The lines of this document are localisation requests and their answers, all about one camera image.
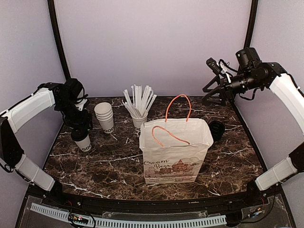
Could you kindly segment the black plastic cup lid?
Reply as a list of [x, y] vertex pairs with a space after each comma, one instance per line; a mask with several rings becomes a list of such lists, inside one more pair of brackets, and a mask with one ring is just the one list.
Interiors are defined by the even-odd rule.
[[80, 142], [88, 137], [87, 129], [73, 129], [71, 132], [71, 138], [75, 142]]

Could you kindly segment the white paper coffee cup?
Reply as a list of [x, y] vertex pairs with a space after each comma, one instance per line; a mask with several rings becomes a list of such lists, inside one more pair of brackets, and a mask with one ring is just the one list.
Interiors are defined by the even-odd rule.
[[88, 152], [92, 148], [89, 135], [87, 135], [86, 138], [81, 141], [75, 141], [75, 143], [79, 147], [79, 149], [83, 152]]

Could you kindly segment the white printed paper bag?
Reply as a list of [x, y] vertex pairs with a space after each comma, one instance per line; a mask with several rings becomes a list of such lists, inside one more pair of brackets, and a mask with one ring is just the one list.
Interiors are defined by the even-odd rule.
[[206, 121], [189, 115], [143, 123], [139, 148], [143, 153], [145, 182], [194, 182], [213, 142]]

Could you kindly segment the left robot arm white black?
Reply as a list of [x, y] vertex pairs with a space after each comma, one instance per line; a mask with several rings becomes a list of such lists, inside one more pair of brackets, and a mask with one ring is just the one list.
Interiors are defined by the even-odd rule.
[[88, 131], [93, 128], [92, 114], [86, 109], [89, 101], [83, 85], [70, 78], [65, 83], [44, 83], [28, 97], [17, 102], [0, 114], [0, 158], [6, 172], [15, 171], [29, 184], [49, 192], [48, 199], [57, 207], [67, 203], [67, 196], [60, 191], [59, 181], [44, 172], [24, 152], [20, 143], [27, 149], [37, 152], [42, 149], [47, 136], [45, 131], [51, 124], [34, 124], [33, 118], [53, 107], [61, 113], [66, 126], [70, 127], [71, 138], [84, 152], [91, 149]]

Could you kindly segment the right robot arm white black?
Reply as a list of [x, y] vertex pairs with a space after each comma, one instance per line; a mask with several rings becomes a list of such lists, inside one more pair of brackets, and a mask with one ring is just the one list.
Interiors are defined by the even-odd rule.
[[240, 69], [226, 72], [223, 60], [208, 58], [215, 77], [204, 88], [203, 103], [240, 107], [269, 166], [255, 179], [261, 191], [292, 179], [289, 191], [304, 188], [304, 51], [246, 47], [236, 53]]

